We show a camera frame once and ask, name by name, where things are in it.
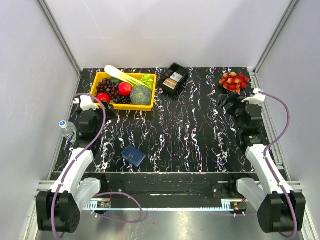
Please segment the blue card holder wallet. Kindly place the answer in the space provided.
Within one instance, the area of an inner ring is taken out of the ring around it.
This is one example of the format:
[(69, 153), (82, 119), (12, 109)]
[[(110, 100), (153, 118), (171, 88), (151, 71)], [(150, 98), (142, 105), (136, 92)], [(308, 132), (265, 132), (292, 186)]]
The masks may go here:
[(146, 158), (146, 154), (141, 152), (132, 144), (123, 150), (121, 155), (128, 163), (132, 164), (136, 168), (139, 168)]

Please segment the black card tray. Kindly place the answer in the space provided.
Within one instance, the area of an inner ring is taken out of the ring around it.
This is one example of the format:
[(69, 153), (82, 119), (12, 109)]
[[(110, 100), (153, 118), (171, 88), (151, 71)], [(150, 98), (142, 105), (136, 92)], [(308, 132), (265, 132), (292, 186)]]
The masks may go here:
[(178, 63), (173, 63), (161, 74), (157, 86), (170, 95), (179, 95), (186, 86), (189, 70)]

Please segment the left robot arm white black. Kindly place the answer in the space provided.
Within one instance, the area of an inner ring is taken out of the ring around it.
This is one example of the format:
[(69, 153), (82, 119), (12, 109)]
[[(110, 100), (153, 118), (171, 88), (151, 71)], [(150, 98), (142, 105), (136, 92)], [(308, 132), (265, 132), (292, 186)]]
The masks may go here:
[(100, 148), (105, 123), (116, 117), (116, 112), (107, 100), (99, 106), (87, 95), (80, 97), (80, 108), (71, 157), (55, 183), (35, 199), (40, 231), (74, 233), (86, 204), (94, 195), (106, 196), (109, 190), (100, 178), (84, 178), (84, 174)]

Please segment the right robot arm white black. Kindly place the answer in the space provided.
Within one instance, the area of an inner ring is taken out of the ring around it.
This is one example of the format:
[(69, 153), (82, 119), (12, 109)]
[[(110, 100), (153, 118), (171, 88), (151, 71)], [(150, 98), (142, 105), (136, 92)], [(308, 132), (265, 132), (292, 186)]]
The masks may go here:
[(249, 97), (230, 92), (218, 98), (218, 105), (234, 118), (237, 144), (260, 181), (240, 178), (228, 184), (227, 192), (233, 198), (242, 195), (252, 204), (264, 233), (292, 239), (302, 229), (306, 199), (293, 190), (272, 160), (269, 149), (274, 142), (267, 143), (263, 138), (261, 104), (267, 96), (256, 88)]

